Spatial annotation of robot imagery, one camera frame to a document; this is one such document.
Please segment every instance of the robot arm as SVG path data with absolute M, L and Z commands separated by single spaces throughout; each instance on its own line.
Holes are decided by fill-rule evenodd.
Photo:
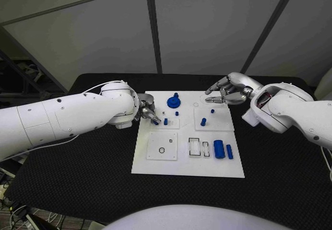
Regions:
M 106 124 L 119 129 L 141 117 L 156 122 L 154 96 L 138 94 L 125 81 L 102 88 L 0 110 L 0 159 L 38 145 L 76 137 Z
M 278 83 L 263 86 L 242 73 L 231 73 L 208 89 L 220 90 L 210 103 L 242 104 L 252 99 L 243 119 L 252 126 L 260 123 L 278 133 L 296 126 L 315 144 L 332 149 L 332 101 L 315 102 L 312 96 L 295 85 Z

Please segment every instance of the black mat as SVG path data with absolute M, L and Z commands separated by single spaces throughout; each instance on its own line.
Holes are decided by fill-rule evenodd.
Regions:
M 84 74 L 71 94 L 120 79 L 138 92 L 204 91 L 220 78 Z M 255 79 L 262 84 L 292 82 L 309 92 L 298 78 Z M 200 204 L 250 213 L 294 229 L 331 229 L 332 183 L 320 146 L 295 127 L 285 134 L 263 125 L 253 128 L 242 119 L 249 102 L 230 108 L 246 179 L 132 174 L 136 122 L 132 128 L 107 126 L 34 152 L 6 195 L 32 207 L 99 221 L 167 204 Z

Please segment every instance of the peg board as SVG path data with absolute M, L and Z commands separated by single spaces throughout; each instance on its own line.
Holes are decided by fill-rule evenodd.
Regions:
M 205 95 L 201 91 L 177 91 L 182 102 L 177 109 L 169 108 L 167 104 L 175 92 L 146 93 L 155 97 L 156 115 L 162 122 L 155 125 L 149 119 L 141 120 L 132 173 L 244 178 L 229 106 L 205 102 L 207 97 L 220 96 L 220 93 Z M 201 152 L 203 143 L 208 142 L 210 157 L 204 154 L 201 157 L 190 157 L 190 138 L 200 138 Z M 224 142 L 226 155 L 227 145 L 233 147 L 233 160 L 229 155 L 223 159 L 216 158 L 214 141 L 218 139 Z M 156 152 L 159 148 L 164 148 L 164 153 Z

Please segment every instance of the blue gear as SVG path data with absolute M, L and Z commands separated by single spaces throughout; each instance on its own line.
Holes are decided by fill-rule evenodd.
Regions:
M 181 106 L 180 95 L 175 93 L 175 96 L 168 99 L 168 106 L 169 108 L 175 109 Z

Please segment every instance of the white rectangular piece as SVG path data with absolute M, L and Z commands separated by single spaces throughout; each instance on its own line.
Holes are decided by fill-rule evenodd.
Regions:
M 190 157 L 201 156 L 200 138 L 190 138 Z
M 210 157 L 210 143 L 208 142 L 203 143 L 203 154 L 205 157 Z
M 178 118 L 168 118 L 168 125 L 165 125 L 165 119 L 161 124 L 151 124 L 152 129 L 180 129 L 181 128 L 181 120 Z
M 178 133 L 149 133 L 148 160 L 178 160 Z
M 195 113 L 195 130 L 197 131 L 234 131 L 233 117 L 229 108 L 216 109 L 194 109 Z M 207 118 L 205 126 L 201 125 L 203 118 Z
M 162 123 L 156 126 L 152 125 L 149 119 L 141 120 L 141 129 L 138 135 L 136 149 L 135 149 L 135 157 L 133 157 L 133 168 L 132 173 L 136 174 L 159 174 L 159 175 L 185 175 L 185 176 L 211 176 L 211 177 L 236 177 L 244 178 L 244 170 L 242 164 L 242 158 L 237 148 L 237 140 L 233 129 L 229 131 L 220 130 L 195 130 L 195 115 L 194 110 L 203 110 L 204 115 L 210 115 L 211 109 L 216 110 L 216 114 L 223 116 L 223 111 L 226 118 L 231 118 L 229 106 L 226 104 L 207 103 L 205 98 L 220 96 L 220 92 L 213 92 L 211 95 L 205 95 L 204 91 L 148 91 L 146 93 L 152 94 L 155 97 L 155 106 L 156 106 L 156 115 L 159 116 Z M 180 94 L 181 106 L 177 109 L 169 108 L 167 102 L 168 99 Z M 169 120 L 180 120 L 180 128 L 178 129 L 165 129 L 165 118 Z M 207 125 L 214 120 L 214 118 L 207 117 Z M 152 153 L 151 150 L 151 142 L 152 135 L 156 134 L 156 142 L 162 143 L 165 146 L 169 139 L 167 135 L 169 133 L 178 134 L 178 156 L 177 161 L 167 160 L 167 151 L 161 154 L 159 148 L 162 148 L 162 144 L 155 147 L 154 156 L 156 160 L 148 160 L 148 152 Z M 190 157 L 190 138 L 200 138 L 200 151 L 201 157 Z M 233 155 L 234 159 L 229 158 L 217 159 L 216 158 L 216 149 L 214 149 L 214 141 L 223 140 L 224 146 L 229 144 L 233 146 Z

